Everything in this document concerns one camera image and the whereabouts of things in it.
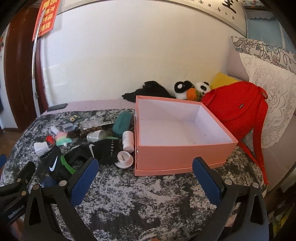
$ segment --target red backpack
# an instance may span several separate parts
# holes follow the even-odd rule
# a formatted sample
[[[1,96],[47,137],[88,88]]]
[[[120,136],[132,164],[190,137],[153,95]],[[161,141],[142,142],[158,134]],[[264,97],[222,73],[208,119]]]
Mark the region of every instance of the red backpack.
[[[241,81],[206,93],[202,103],[239,141],[238,145],[261,168],[264,183],[268,184],[261,149],[261,133],[268,109],[267,94],[253,83]],[[252,128],[255,157],[242,139]]]

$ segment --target blue gripper pad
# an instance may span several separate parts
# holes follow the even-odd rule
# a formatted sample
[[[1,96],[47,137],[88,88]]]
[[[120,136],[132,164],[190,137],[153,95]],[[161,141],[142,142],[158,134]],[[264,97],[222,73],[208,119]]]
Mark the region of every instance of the blue gripper pad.
[[[53,187],[57,185],[57,181],[53,179],[51,176],[48,176],[44,178],[44,180],[41,183],[43,188]]]
[[[208,167],[208,165],[201,157],[197,157],[193,160],[192,170],[194,175],[196,176],[196,179],[202,186],[210,203],[218,207],[221,203],[221,190],[209,173],[209,171],[212,170]]]
[[[72,207],[81,204],[98,171],[98,160],[93,159],[71,190],[70,204]]]
[[[5,154],[0,155],[0,169],[4,166],[6,163],[6,156]]]

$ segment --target pink box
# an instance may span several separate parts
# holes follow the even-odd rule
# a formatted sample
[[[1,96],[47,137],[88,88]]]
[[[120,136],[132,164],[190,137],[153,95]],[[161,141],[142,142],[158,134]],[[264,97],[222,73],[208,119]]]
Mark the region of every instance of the pink box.
[[[135,175],[168,175],[192,171],[201,156],[220,167],[238,141],[200,102],[137,96]]]

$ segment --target nike logo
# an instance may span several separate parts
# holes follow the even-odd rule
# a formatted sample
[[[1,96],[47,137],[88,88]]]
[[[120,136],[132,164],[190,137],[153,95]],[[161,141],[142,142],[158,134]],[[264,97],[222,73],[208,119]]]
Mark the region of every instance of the nike logo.
[[[49,169],[50,169],[51,172],[53,172],[54,169],[55,169],[55,165],[56,165],[56,163],[57,163],[57,158],[56,158],[56,160],[55,160],[55,162],[54,162],[54,165],[53,165],[52,167],[49,167]]]
[[[93,155],[93,158],[94,158],[94,152],[93,152],[93,150],[92,150],[92,147],[93,147],[94,145],[93,144],[90,144],[89,145],[89,149],[91,150],[91,154]]]

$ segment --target smartphone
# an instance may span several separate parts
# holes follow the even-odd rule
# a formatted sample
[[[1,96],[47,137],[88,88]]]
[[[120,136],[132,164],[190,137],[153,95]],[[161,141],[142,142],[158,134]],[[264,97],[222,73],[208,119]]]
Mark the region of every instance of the smartphone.
[[[58,104],[58,105],[54,105],[48,108],[47,112],[49,111],[53,111],[53,110],[59,110],[59,109],[64,109],[68,104]]]

